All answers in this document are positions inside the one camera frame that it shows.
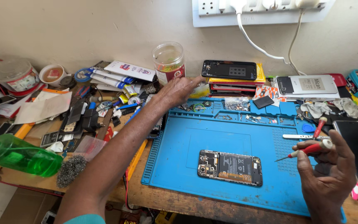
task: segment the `hand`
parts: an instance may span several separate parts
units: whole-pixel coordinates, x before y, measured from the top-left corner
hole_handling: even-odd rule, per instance
[[[160,104],[167,105],[169,107],[168,109],[177,107],[186,103],[193,89],[196,88],[203,79],[201,76],[192,80],[185,77],[172,79],[152,99],[156,99]]]
[[[298,154],[302,193],[313,223],[340,223],[341,206],[356,185],[354,154],[337,131],[331,130],[329,136],[334,143],[332,149],[309,154],[318,162],[315,170],[304,152]],[[318,141],[299,142],[292,149],[315,143]]]

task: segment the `wooden workbench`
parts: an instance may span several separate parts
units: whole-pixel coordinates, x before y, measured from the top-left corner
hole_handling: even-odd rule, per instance
[[[121,124],[113,128],[113,131],[120,130],[125,122],[129,119],[129,117],[130,115],[122,116],[120,118]],[[51,132],[58,130],[60,123],[60,121],[55,121],[48,131]],[[40,143],[39,139],[34,138],[25,138],[24,140],[34,145],[39,145]],[[232,202],[199,197],[177,191],[142,185],[140,181],[151,145],[152,141],[149,140],[136,166],[136,170],[133,173],[131,180],[129,181],[128,202],[130,204],[192,216],[205,217],[235,224],[311,223],[309,217],[277,212],[253,206],[240,205]],[[2,168],[0,170],[0,180],[17,185],[48,189],[53,191],[66,192],[68,189],[58,189],[56,187],[56,176],[42,178],[7,168]],[[112,191],[109,200],[124,203],[125,188],[122,181],[120,181],[115,190]],[[352,200],[351,197],[348,197],[343,204],[343,208],[348,220],[347,223],[358,224],[358,202]]]

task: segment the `cream wall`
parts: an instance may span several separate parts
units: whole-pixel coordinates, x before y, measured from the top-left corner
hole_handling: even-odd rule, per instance
[[[245,29],[268,53],[287,57],[296,25]],[[191,0],[0,0],[0,58],[24,57],[37,69],[57,63],[73,73],[99,60],[152,68],[151,50],[162,41],[183,45],[188,76],[199,75],[205,59],[295,74],[252,48],[236,26],[194,28]],[[357,69],[358,0],[337,0],[323,21],[303,23],[292,57],[307,74]]]

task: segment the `precision screwdriver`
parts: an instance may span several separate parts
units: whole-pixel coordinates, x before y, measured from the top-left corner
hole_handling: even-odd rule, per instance
[[[314,131],[313,140],[316,140],[317,137],[320,135],[321,128],[327,123],[327,118],[320,117],[319,119],[319,125],[317,126],[316,130]]]
[[[287,157],[278,159],[275,162],[286,159],[286,158],[295,158],[298,156],[299,151],[303,151],[304,153],[308,154],[308,153],[312,153],[312,152],[318,152],[322,149],[332,149],[333,145],[334,144],[332,144],[332,142],[330,140],[324,139],[320,143],[313,144],[311,146],[306,147],[305,149],[296,150],[295,152],[289,154]]]

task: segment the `blue silicone repair mat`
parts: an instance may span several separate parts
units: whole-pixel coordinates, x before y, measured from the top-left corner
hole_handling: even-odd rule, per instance
[[[283,139],[283,134],[304,134],[301,127],[307,121],[296,119],[296,105],[281,102],[280,107],[270,105],[257,109],[251,102],[251,111],[246,112],[226,110],[224,99],[217,98],[190,99],[188,104],[206,100],[212,105],[204,112],[202,109],[187,112],[179,108],[169,111],[162,137],[154,140],[142,184],[309,216],[296,159],[274,162],[290,154],[291,147],[298,142]],[[276,118],[277,122],[269,124],[268,118],[261,117],[266,124],[254,123],[245,119],[247,114]],[[232,120],[222,120],[220,116],[226,115]],[[256,187],[199,177],[200,150],[259,157],[263,185]]]

